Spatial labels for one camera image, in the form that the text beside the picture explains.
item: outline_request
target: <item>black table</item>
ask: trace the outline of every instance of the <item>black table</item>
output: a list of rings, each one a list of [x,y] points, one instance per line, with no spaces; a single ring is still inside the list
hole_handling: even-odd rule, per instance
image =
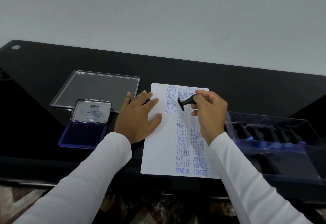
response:
[[[220,94],[230,111],[283,117],[307,115],[302,110],[326,94],[325,76],[18,40],[0,49],[0,68],[8,74],[3,73],[0,81],[0,182],[18,185],[56,185],[92,152],[57,145],[71,113],[54,109],[50,102],[74,69],[140,76],[138,93],[150,91],[153,82],[206,87]],[[311,120],[320,115],[309,113]],[[116,117],[117,113],[110,116],[108,132]],[[228,198],[220,180],[142,175],[143,144],[132,145],[132,160],[117,173],[109,190]],[[320,166],[318,172],[326,178],[325,154],[314,159]],[[284,197],[326,202],[324,185],[269,183]]]

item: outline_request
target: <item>person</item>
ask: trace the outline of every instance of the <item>person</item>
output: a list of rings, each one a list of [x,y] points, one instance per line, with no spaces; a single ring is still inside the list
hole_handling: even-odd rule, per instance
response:
[[[240,223],[311,223],[271,187],[224,132],[227,103],[216,93],[196,90],[191,115],[198,116],[211,162],[220,176]],[[105,136],[91,155],[63,178],[47,195],[20,216],[24,223],[92,223],[113,176],[131,159],[131,144],[159,126],[162,113],[149,122],[158,103],[143,91],[130,102],[127,94],[114,131]]]

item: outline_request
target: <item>white long-sleeved shirt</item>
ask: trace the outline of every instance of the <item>white long-sleeved shirt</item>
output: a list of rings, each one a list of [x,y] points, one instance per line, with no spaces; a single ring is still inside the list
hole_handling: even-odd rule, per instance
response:
[[[311,223],[267,183],[225,132],[208,149],[241,224]],[[109,133],[86,160],[15,224],[92,223],[113,176],[130,158],[128,139]]]

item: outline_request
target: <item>gray wall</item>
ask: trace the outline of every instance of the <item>gray wall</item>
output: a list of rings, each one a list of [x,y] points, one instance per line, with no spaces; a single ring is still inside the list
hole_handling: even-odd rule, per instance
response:
[[[326,0],[0,0],[11,39],[326,75]]]

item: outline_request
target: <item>open ink pad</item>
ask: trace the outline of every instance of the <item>open ink pad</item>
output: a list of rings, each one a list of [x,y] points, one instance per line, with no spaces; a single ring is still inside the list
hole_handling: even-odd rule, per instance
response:
[[[58,145],[95,149],[105,136],[110,111],[111,102],[78,99]]]

